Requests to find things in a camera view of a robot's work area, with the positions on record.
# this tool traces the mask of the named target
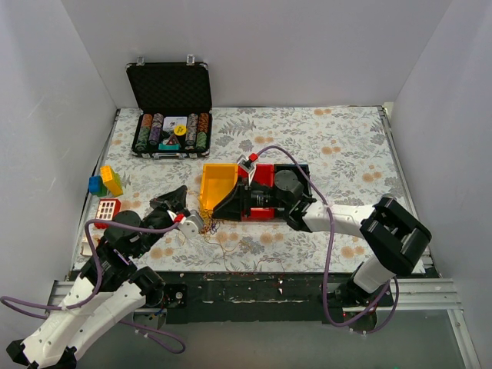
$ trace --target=poker chip stack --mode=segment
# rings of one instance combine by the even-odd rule
[[[201,113],[198,119],[198,134],[197,143],[195,148],[197,150],[205,150],[207,147],[207,136],[208,136],[208,114]]]
[[[135,149],[137,151],[144,151],[147,148],[148,136],[151,134],[152,115],[145,114],[141,120],[140,131],[138,133],[137,143]]]
[[[154,114],[152,119],[151,133],[148,136],[148,143],[155,146],[161,140],[162,123],[164,122],[164,116],[160,113]]]
[[[191,150],[194,147],[194,143],[197,141],[198,130],[198,115],[190,114],[188,116],[188,122],[186,123],[186,150]]]

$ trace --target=toy block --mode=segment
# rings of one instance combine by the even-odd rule
[[[96,219],[112,221],[117,213],[120,212],[121,202],[116,198],[104,198],[99,200],[98,210],[95,213]],[[107,224],[94,223],[94,226],[99,229],[106,229]]]
[[[89,178],[88,190],[91,194],[99,196],[100,198],[108,193],[108,189],[103,185],[100,175]]]
[[[118,173],[115,173],[109,165],[101,167],[102,183],[108,188],[113,196],[123,194],[121,180]]]

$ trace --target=red part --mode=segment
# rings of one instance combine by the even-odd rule
[[[272,208],[251,208],[249,218],[243,215],[242,221],[270,221],[275,219],[275,209]]]
[[[178,215],[176,215],[176,218],[175,218],[175,223],[179,223],[179,222],[180,222],[180,221],[182,221],[184,218],[185,218],[185,215],[184,215],[184,214],[178,214]]]
[[[255,153],[249,155],[249,160],[251,160],[253,162],[257,161],[258,160],[258,155],[255,154]]]
[[[247,178],[248,173],[243,168],[238,168],[238,175]],[[274,186],[274,165],[273,164],[258,164],[254,173],[253,181],[260,185],[273,187]]]
[[[239,168],[238,175],[241,177],[248,177],[241,167]],[[258,164],[256,165],[256,172],[254,173],[253,181],[263,186],[274,186],[274,165],[273,164]],[[242,221],[268,221],[275,219],[275,209],[273,208],[252,208],[251,216],[249,218],[243,215]]]
[[[112,221],[117,213],[120,212],[121,202],[117,198],[102,198],[99,200],[98,210],[96,211],[96,219],[104,219],[105,221]],[[107,224],[94,223],[94,226],[98,229],[106,229]]]

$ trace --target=orange tray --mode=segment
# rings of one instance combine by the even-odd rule
[[[238,181],[237,164],[205,164],[201,176],[200,210],[211,215],[215,205],[232,191]]]

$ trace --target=floral pattern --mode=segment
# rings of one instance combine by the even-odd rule
[[[152,160],[131,155],[131,143],[140,111],[122,109],[105,165],[121,176],[121,209],[142,217],[151,211],[154,196],[188,186],[188,207],[198,209],[201,173],[205,163],[231,163],[239,155],[280,145],[301,163],[332,204],[373,204],[391,193],[406,208],[404,187],[375,107],[329,108],[214,108],[212,144],[208,158]],[[288,163],[279,151],[267,151],[262,163]],[[99,199],[91,197],[88,217]],[[102,231],[91,229],[92,237]],[[87,261],[81,235],[74,269]],[[156,271],[286,271],[322,272],[327,234],[292,231],[282,223],[224,222],[218,232],[191,240],[177,231],[166,234],[138,266]],[[337,234],[330,270],[352,272],[372,251],[360,238]],[[415,268],[424,272],[421,262]]]

